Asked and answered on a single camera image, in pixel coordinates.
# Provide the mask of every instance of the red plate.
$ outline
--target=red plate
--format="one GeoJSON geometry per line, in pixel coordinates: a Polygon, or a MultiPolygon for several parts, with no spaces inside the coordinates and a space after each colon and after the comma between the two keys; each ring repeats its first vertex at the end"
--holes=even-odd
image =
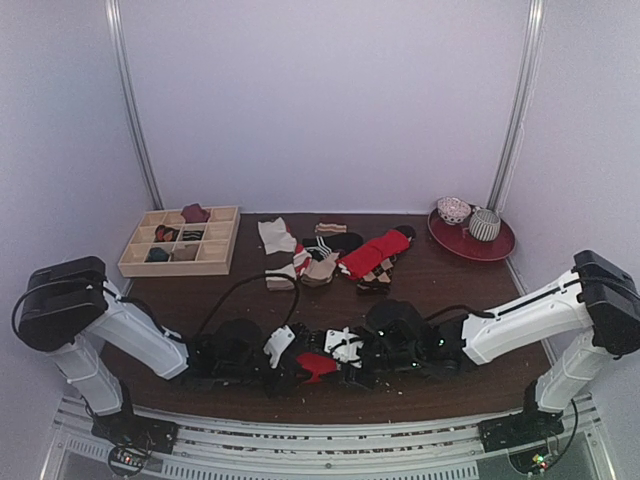
{"type": "Polygon", "coordinates": [[[450,252],[479,262],[504,260],[516,246],[516,237],[507,222],[502,220],[498,238],[493,242],[481,242],[469,233],[469,219],[458,225],[447,225],[435,209],[429,215],[429,231],[440,245],[450,252]]]}

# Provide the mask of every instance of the metal pole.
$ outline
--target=metal pole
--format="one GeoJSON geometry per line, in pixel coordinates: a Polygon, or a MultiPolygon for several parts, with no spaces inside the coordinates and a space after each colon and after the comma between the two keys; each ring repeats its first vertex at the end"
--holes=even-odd
{"type": "Polygon", "coordinates": [[[140,170],[142,172],[145,187],[147,188],[147,192],[153,202],[153,208],[155,210],[163,210],[164,205],[162,203],[162,197],[160,196],[160,189],[158,188],[158,183],[156,182],[155,175],[153,174],[153,168],[151,167],[149,152],[147,151],[147,145],[144,140],[142,125],[140,124],[140,117],[138,114],[138,107],[136,106],[136,99],[133,93],[133,83],[129,72],[129,61],[127,60],[124,32],[122,30],[122,20],[120,18],[120,3],[119,0],[106,0],[105,3],[109,30],[111,32],[111,41],[113,42],[113,48],[116,53],[118,70],[120,72],[120,81],[122,83],[122,90],[125,98],[127,123],[129,125],[131,139],[133,140],[136,156],[138,157],[138,163],[140,164],[140,170]]]}
{"type": "Polygon", "coordinates": [[[538,51],[540,49],[543,13],[544,0],[531,0],[529,5],[527,32],[525,35],[522,61],[520,64],[520,73],[518,75],[516,95],[513,101],[513,109],[511,110],[507,136],[500,155],[498,171],[496,172],[496,177],[487,203],[487,208],[491,210],[497,209],[500,200],[506,193],[509,175],[513,168],[518,132],[521,128],[527,101],[529,99],[531,82],[535,72],[538,51]]]}

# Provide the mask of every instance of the ceramic cup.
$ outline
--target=ceramic cup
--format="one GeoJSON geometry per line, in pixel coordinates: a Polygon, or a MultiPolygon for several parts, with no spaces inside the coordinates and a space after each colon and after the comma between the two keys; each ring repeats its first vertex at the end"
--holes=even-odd
{"type": "Polygon", "coordinates": [[[500,217],[486,208],[476,209],[469,221],[469,233],[481,242],[492,242],[500,233],[500,217]]]}
{"type": "Polygon", "coordinates": [[[448,225],[462,223],[471,214],[471,207],[456,197],[442,197],[438,200],[438,214],[448,225]]]}

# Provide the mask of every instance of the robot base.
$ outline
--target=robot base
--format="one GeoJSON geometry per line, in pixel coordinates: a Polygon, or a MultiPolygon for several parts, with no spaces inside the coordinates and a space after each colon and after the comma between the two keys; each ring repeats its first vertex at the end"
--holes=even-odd
{"type": "Polygon", "coordinates": [[[178,425],[157,418],[141,417],[133,413],[131,395],[127,386],[122,389],[122,410],[103,417],[93,416],[91,434],[114,445],[126,444],[140,450],[170,454],[178,437],[178,425]]]}
{"type": "MultiPolygon", "coordinates": [[[[136,431],[144,432],[137,437],[123,437],[123,443],[131,443],[133,447],[141,450],[153,450],[158,453],[170,454],[173,452],[173,444],[178,435],[178,425],[173,422],[158,420],[156,418],[140,417],[136,415],[132,422],[136,425],[136,431]]],[[[113,441],[105,435],[104,428],[94,423],[91,434],[98,438],[113,441]]]]}
{"type": "Polygon", "coordinates": [[[485,420],[478,424],[480,440],[487,453],[538,442],[564,432],[561,418],[561,414],[518,413],[485,420]]]}

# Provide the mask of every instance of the striped cup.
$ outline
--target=striped cup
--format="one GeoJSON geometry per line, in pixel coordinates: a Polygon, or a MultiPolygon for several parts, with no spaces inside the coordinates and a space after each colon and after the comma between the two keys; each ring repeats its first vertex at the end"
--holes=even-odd
{"type": "Polygon", "coordinates": [[[469,233],[481,242],[492,242],[500,233],[500,217],[486,208],[476,209],[469,221],[469,233]]]}

